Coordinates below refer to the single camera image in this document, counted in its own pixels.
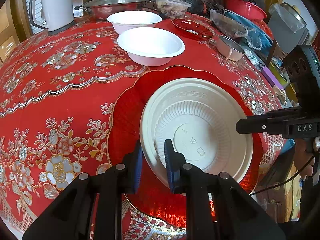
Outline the person's right hand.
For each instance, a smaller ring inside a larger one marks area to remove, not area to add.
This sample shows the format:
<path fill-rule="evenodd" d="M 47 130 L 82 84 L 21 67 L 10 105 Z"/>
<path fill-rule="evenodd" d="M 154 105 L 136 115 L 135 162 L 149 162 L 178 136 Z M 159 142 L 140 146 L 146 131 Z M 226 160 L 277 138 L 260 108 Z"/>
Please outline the person's right hand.
<path fill-rule="evenodd" d="M 295 139 L 295 154 L 293 163 L 296 169 L 301 171 L 300 176 L 303 180 L 306 180 L 306 178 L 312 176 L 313 164 L 315 163 L 315 160 L 312 159 L 308 166 L 303 168 L 306 162 L 312 157 L 312 154 L 306 151 L 306 146 L 307 143 L 305 140 Z"/>

